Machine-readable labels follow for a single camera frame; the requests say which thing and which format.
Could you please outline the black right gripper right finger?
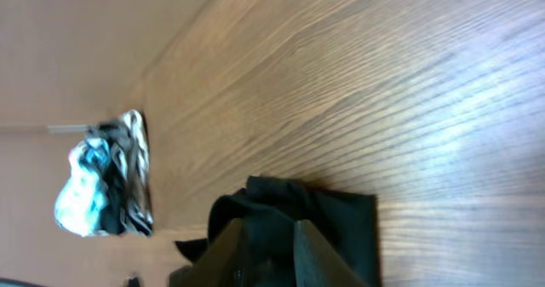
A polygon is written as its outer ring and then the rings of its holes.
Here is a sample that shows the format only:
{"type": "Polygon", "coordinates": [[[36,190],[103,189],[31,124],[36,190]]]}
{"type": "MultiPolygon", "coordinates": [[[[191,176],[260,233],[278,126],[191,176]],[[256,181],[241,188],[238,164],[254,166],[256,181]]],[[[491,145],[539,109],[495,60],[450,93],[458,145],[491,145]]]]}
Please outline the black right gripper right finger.
{"type": "Polygon", "coordinates": [[[298,221],[293,239],[297,287],[366,287],[311,221],[298,221]]]}

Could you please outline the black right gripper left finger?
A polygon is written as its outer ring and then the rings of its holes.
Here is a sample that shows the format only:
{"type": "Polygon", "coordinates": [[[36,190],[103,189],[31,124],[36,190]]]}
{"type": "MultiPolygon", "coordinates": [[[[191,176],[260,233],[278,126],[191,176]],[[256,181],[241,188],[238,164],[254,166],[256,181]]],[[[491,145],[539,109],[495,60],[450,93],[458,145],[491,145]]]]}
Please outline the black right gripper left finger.
{"type": "Polygon", "coordinates": [[[175,241],[192,265],[169,275],[169,287],[242,287],[247,285],[247,229],[241,219],[228,223],[209,244],[207,239],[175,241]]]}

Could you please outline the black t-shirt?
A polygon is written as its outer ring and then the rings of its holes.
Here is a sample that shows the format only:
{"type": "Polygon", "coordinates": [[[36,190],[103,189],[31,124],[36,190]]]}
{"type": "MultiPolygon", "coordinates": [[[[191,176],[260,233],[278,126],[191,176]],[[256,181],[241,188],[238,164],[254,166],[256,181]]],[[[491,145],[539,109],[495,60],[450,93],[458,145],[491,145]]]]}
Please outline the black t-shirt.
{"type": "Polygon", "coordinates": [[[247,285],[296,286],[293,239],[308,220],[367,286],[381,285],[376,197],[335,192],[307,183],[251,176],[234,194],[219,197],[209,213],[211,244],[241,219],[247,229],[247,285]]]}

